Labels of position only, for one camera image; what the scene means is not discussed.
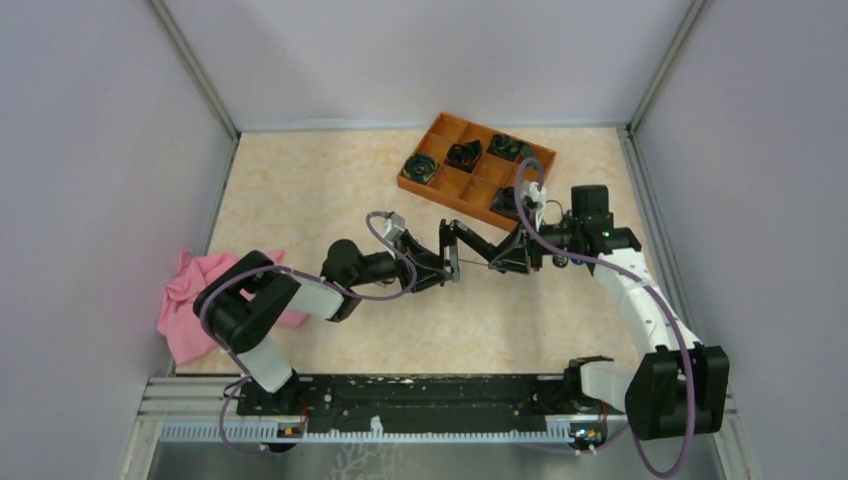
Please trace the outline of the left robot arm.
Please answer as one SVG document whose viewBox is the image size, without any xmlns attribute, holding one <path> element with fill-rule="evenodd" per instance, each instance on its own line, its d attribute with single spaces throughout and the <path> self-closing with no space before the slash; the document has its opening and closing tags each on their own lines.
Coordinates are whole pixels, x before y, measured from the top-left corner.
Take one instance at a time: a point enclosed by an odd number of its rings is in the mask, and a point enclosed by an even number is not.
<svg viewBox="0 0 848 480">
<path fill-rule="evenodd" d="M 332 243 L 318 277 L 251 251 L 201 291 L 193 312 L 203 331 L 261 388 L 263 404 L 285 414 L 297 406 L 300 388 L 295 369 L 270 337 L 284 314 L 340 322 L 365 298 L 353 292 L 355 286 L 395 280 L 403 292 L 414 293 L 457 278 L 456 245 L 435 254 L 403 231 L 390 239 L 388 250 L 369 255 L 348 239 Z"/>
</svg>

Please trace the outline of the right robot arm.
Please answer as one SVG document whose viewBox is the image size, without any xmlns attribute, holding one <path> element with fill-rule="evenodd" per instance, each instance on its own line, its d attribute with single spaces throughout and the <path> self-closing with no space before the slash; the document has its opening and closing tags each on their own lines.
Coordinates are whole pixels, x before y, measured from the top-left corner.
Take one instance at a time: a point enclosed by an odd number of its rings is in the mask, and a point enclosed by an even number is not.
<svg viewBox="0 0 848 480">
<path fill-rule="evenodd" d="M 570 361 L 563 398 L 576 412 L 599 401 L 625 413 L 640 440 L 683 436 L 689 420 L 697 434 L 720 430 L 725 411 L 729 358 L 706 346 L 671 309 L 648 270 L 633 231 L 617 227 L 604 185 L 571 190 L 571 208 L 556 224 L 542 220 L 546 198 L 534 182 L 523 186 L 526 215 L 536 231 L 518 223 L 503 248 L 518 255 L 520 272 L 540 268 L 550 255 L 557 267 L 584 264 L 608 292 L 641 357 L 629 368 L 609 357 Z"/>
</svg>

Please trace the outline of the black coiled item lower right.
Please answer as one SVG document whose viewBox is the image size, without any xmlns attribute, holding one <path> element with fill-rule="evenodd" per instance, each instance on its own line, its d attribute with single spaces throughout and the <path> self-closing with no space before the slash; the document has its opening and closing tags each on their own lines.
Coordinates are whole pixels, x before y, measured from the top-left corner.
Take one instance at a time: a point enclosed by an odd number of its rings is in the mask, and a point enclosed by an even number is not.
<svg viewBox="0 0 848 480">
<path fill-rule="evenodd" d="M 490 204 L 490 211 L 508 218 L 512 221 L 519 220 L 519 207 L 513 187 L 498 188 Z"/>
</svg>

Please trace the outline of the black coiled item blue-green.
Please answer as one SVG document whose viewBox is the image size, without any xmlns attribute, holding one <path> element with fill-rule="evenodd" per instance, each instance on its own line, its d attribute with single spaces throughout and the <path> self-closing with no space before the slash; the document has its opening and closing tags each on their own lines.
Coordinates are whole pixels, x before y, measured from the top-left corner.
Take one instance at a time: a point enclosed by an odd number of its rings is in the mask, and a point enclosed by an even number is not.
<svg viewBox="0 0 848 480">
<path fill-rule="evenodd" d="M 439 167 L 430 155 L 416 152 L 404 162 L 401 175 L 418 184 L 427 185 L 435 177 Z"/>
</svg>

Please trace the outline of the orange compartment tray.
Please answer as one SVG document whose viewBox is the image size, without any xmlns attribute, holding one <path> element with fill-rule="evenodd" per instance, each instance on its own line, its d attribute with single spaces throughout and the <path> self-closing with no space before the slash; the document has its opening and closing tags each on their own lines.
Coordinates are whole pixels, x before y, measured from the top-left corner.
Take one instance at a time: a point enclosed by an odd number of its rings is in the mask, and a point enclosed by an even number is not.
<svg viewBox="0 0 848 480">
<path fill-rule="evenodd" d="M 489 142 L 496 133 L 512 136 L 526 144 L 515 161 L 487 153 Z M 473 140 L 482 142 L 483 153 L 472 173 L 445 164 L 452 144 Z M 396 175 L 399 188 L 503 230 L 512 229 L 516 221 L 490 211 L 497 189 L 515 186 L 517 169 L 522 160 L 536 158 L 542 164 L 543 172 L 549 174 L 557 155 L 551 148 L 449 113 L 438 114 L 410 155 L 416 152 L 430 155 L 440 167 L 435 177 L 427 185 L 422 185 L 401 175 L 406 159 Z"/>
</svg>

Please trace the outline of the black coiled item upper right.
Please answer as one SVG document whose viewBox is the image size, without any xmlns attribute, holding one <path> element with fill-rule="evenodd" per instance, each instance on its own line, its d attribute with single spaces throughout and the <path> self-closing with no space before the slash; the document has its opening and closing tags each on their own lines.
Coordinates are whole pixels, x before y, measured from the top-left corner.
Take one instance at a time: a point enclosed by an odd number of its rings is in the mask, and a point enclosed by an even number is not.
<svg viewBox="0 0 848 480">
<path fill-rule="evenodd" d="M 512 136 L 496 133 L 492 136 L 487 153 L 507 161 L 515 161 L 524 150 L 526 144 Z"/>
</svg>

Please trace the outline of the black coiled item centre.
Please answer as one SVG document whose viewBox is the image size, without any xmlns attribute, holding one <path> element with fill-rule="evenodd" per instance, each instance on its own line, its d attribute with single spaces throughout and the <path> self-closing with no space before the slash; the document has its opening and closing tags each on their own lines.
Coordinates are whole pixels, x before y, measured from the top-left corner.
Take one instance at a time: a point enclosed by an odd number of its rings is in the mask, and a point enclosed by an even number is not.
<svg viewBox="0 0 848 480">
<path fill-rule="evenodd" d="M 482 153 L 483 146 L 480 140 L 454 143 L 446 154 L 445 164 L 466 173 L 472 173 Z"/>
</svg>

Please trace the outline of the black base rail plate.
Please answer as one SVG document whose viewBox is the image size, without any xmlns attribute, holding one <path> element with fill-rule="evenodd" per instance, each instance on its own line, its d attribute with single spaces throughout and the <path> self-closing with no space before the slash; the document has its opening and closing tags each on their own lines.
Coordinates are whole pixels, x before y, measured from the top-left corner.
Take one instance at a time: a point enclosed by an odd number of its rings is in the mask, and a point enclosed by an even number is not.
<svg viewBox="0 0 848 480">
<path fill-rule="evenodd" d="M 250 381 L 241 416 L 294 416 L 309 433 L 364 433 L 378 420 L 388 434 L 541 433 L 551 416 L 602 413 L 564 377 L 542 374 L 305 374 L 268 393 Z"/>
</svg>

